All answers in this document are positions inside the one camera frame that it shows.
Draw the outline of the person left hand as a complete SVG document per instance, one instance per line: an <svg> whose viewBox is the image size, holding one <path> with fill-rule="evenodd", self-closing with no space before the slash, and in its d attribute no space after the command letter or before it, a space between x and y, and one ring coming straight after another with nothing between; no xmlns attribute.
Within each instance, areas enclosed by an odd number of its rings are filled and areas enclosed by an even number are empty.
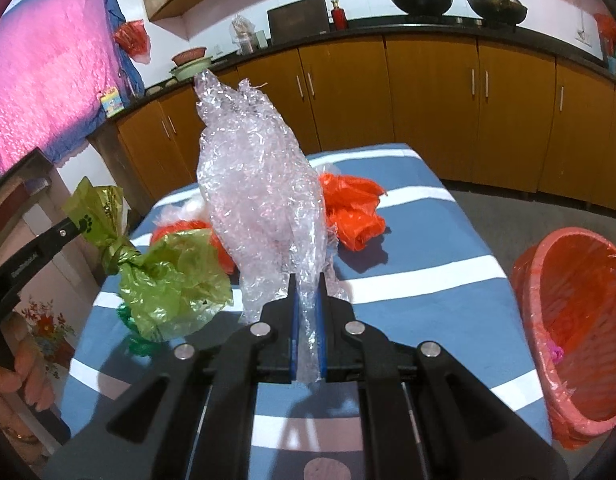
<svg viewBox="0 0 616 480"><path fill-rule="evenodd" d="M2 323L1 331L14 356L14 370L0 366L0 393L14 393L24 388L25 402L38 412L50 408L55 396L46 377L43 355L25 319L12 312Z"/></svg>

